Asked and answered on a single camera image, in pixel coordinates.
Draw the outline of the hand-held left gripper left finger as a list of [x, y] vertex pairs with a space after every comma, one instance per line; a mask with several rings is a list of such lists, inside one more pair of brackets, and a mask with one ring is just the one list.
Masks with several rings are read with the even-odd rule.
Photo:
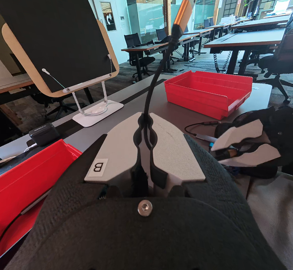
[[141, 165], [140, 143], [144, 115], [138, 112], [106, 135], [84, 181], [116, 186], [124, 196], [148, 195], [148, 176]]

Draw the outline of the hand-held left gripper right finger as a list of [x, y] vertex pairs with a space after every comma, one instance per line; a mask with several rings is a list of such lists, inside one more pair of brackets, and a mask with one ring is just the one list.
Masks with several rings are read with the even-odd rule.
[[206, 177], [184, 135], [175, 125], [149, 114], [150, 175], [156, 195], [168, 195], [174, 186], [203, 182]]

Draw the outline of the black board on white stand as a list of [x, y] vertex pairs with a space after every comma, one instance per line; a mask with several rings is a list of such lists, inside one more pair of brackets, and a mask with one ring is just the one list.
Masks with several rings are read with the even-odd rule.
[[1, 0], [2, 35], [40, 92], [72, 95], [73, 120], [90, 127], [123, 108], [107, 98], [105, 81], [119, 64], [88, 0]]

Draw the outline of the person's grey clothing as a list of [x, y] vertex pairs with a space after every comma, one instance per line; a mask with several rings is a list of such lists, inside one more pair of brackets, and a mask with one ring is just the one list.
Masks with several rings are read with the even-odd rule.
[[293, 176], [251, 178], [247, 202], [260, 231], [287, 269], [293, 269]]

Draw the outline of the red plastic bin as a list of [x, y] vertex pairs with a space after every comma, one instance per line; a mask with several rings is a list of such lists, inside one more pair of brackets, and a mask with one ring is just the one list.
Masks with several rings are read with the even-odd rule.
[[187, 71], [164, 81], [167, 101], [214, 119], [224, 119], [251, 95], [253, 78]]
[[1, 256], [31, 230], [49, 190], [80, 155], [59, 140], [1, 175]]

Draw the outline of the office desk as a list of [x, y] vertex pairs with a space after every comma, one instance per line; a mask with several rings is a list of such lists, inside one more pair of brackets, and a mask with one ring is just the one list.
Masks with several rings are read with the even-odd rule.
[[204, 48], [210, 48], [210, 54], [219, 54], [221, 51], [232, 51], [227, 74], [234, 74], [238, 53], [244, 51], [238, 71], [238, 75], [244, 75], [251, 52], [267, 50], [272, 46], [279, 45], [282, 41], [284, 32], [285, 28], [230, 33], [224, 37], [206, 43]]
[[234, 31], [262, 31], [278, 27], [279, 24], [287, 24], [290, 15], [271, 16], [259, 20], [244, 22], [231, 27]]
[[[201, 54], [202, 38], [211, 34], [213, 30], [214, 28], [211, 27], [184, 33], [173, 50], [173, 52], [176, 52], [179, 46], [184, 47], [184, 53], [180, 55], [181, 58], [178, 61], [187, 62], [194, 59], [196, 54]], [[161, 41], [152, 40], [140, 44], [140, 39], [136, 33], [125, 35], [125, 41], [127, 47], [121, 51], [129, 54], [130, 66], [136, 67], [136, 72], [132, 75], [135, 83], [142, 80], [142, 75], [150, 76], [149, 72], [154, 73], [154, 71], [148, 70], [148, 66], [155, 61], [155, 58], [151, 55], [161, 53], [164, 56], [167, 52], [170, 36]]]

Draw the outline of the wooden pillar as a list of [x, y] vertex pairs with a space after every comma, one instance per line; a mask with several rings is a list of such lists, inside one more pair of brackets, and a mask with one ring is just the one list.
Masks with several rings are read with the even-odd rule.
[[171, 34], [171, 0], [163, 0], [164, 29], [167, 36]]

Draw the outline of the black charger block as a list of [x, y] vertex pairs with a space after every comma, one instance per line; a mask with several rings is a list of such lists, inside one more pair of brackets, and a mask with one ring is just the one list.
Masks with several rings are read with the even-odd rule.
[[61, 138], [60, 133], [52, 123], [46, 123], [29, 131], [29, 136], [36, 146], [44, 147]]

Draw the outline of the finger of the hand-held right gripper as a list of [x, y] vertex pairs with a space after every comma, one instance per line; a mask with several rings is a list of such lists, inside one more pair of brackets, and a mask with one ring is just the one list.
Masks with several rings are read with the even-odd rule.
[[263, 124], [257, 119], [240, 127], [231, 127], [213, 144], [211, 151], [223, 150], [244, 139], [258, 138], [262, 135]]
[[254, 144], [246, 151], [234, 147], [216, 151], [220, 164], [233, 167], [256, 167], [280, 157], [278, 149], [268, 143]]

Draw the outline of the black office chair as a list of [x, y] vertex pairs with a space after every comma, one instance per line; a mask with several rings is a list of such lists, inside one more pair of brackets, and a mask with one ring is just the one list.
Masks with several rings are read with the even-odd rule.
[[[165, 29], [157, 29], [157, 41], [154, 41], [154, 44], [162, 44], [170, 41], [170, 36], [167, 36]], [[174, 48], [174, 50], [177, 50], [179, 48], [179, 44]], [[172, 58], [173, 53], [170, 56], [170, 62], [172, 62], [172, 65], [174, 65], [174, 59]]]
[[73, 108], [74, 106], [76, 106], [76, 103], [64, 103], [64, 100], [70, 98], [71, 96], [72, 94], [67, 94], [62, 97], [50, 97], [40, 92], [31, 95], [32, 99], [35, 100], [37, 103], [43, 105], [45, 110], [50, 108], [50, 105], [53, 103], [59, 104], [58, 107], [56, 107], [54, 110], [50, 111], [49, 113], [46, 113], [45, 115], [45, 117], [48, 119], [50, 115], [57, 113], [57, 115], [55, 116], [55, 120], [60, 119], [63, 112], [68, 113], [68, 111], [72, 111], [72, 112], [76, 111]]
[[267, 73], [264, 75], [266, 79], [258, 80], [255, 83], [264, 83], [279, 89], [285, 97], [283, 103], [289, 104], [289, 96], [283, 85], [293, 87], [293, 84], [281, 80], [280, 75], [293, 73], [293, 13], [290, 15], [281, 43], [277, 46], [274, 54], [260, 59], [258, 66], [262, 70], [267, 69]]
[[[141, 46], [141, 41], [138, 36], [138, 33], [124, 35], [124, 39], [127, 45], [127, 48], [134, 49]], [[135, 81], [142, 80], [142, 74], [150, 76], [148, 73], [148, 65], [155, 61], [155, 58], [152, 56], [144, 56], [144, 51], [130, 51], [129, 54], [129, 64], [132, 67], [136, 67], [137, 72], [133, 74]]]

